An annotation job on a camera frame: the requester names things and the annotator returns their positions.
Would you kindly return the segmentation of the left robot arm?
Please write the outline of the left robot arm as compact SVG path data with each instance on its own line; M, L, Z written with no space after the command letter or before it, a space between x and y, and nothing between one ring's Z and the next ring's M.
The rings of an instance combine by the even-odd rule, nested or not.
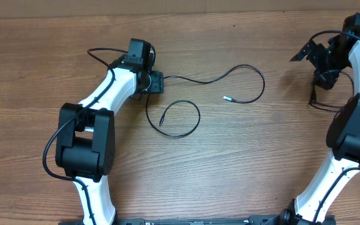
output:
M106 77L92 94L60 109L58 129L52 137L55 162L79 193L84 213L80 224L115 221L108 184L116 151L114 118L132 95L163 92L163 77L152 70L155 59L153 45L132 38L128 50L107 64Z

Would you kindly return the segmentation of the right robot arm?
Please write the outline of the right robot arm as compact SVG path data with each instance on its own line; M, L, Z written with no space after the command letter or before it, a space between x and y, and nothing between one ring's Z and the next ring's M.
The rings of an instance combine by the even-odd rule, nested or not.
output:
M326 90L333 88L346 67L352 68L354 96L336 109L326 135L325 160L308 187L268 224L335 224L327 211L360 172L360 13L347 17L342 30L333 33L328 47L311 38L292 61L310 61L316 68L312 87Z

